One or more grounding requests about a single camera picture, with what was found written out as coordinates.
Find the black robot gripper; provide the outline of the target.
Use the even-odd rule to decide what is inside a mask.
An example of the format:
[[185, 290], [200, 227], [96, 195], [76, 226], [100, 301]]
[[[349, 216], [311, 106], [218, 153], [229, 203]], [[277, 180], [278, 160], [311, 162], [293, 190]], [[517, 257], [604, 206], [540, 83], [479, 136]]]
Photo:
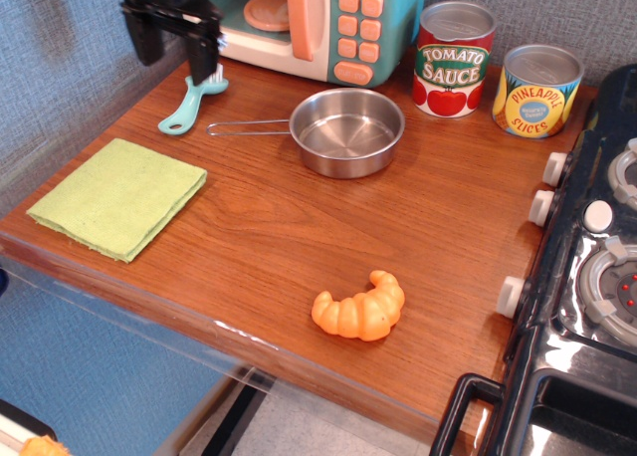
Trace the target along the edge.
[[138, 59], [151, 66], [163, 57], [163, 31], [186, 38], [195, 86], [216, 72], [222, 13], [210, 0], [122, 0], [124, 21]]

